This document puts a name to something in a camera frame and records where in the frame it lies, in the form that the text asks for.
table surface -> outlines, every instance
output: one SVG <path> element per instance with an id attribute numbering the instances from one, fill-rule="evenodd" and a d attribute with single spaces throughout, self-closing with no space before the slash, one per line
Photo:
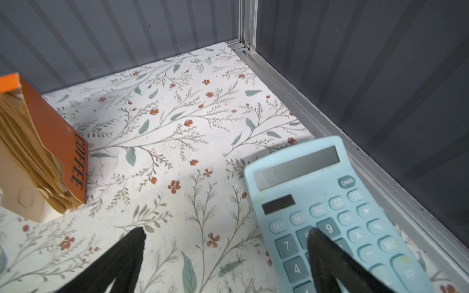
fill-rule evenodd
<path id="1" fill-rule="evenodd" d="M 44 98 L 90 143 L 87 204 L 40 225 L 0 207 L 0 292 L 53 292 L 143 227 L 136 292 L 280 293 L 242 172 L 314 137 L 225 43 Z"/>

